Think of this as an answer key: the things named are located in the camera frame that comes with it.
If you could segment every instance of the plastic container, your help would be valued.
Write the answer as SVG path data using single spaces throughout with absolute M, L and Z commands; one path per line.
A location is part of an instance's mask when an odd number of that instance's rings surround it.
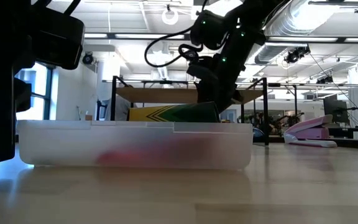
M 243 169 L 251 124 L 133 121 L 19 121 L 28 164 L 175 169 Z

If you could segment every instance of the monitor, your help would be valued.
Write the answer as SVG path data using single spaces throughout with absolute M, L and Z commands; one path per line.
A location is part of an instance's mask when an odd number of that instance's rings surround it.
M 333 122 L 350 124 L 345 101 L 325 98 L 324 113 L 325 115 L 331 114 L 333 116 Z

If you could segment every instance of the window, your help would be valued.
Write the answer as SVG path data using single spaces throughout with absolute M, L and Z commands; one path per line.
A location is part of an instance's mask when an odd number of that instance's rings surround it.
M 27 111 L 16 113 L 20 119 L 49 119 L 50 88 L 52 82 L 52 68 L 35 63 L 32 68 L 24 68 L 16 75 L 16 78 L 31 84 L 31 108 Z

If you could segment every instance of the table surface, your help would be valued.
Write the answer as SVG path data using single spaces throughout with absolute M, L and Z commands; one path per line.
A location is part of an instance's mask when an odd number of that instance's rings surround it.
M 271 144 L 237 172 L 0 163 L 0 223 L 358 223 L 358 149 Z

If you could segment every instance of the pink stapler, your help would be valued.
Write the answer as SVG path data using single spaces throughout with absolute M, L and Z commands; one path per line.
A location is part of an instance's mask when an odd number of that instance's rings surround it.
M 334 141 L 308 140 L 328 139 L 328 128 L 323 127 L 323 125 L 331 123 L 332 120 L 333 116 L 329 114 L 295 124 L 284 132 L 284 141 L 286 144 L 302 146 L 337 147 Z

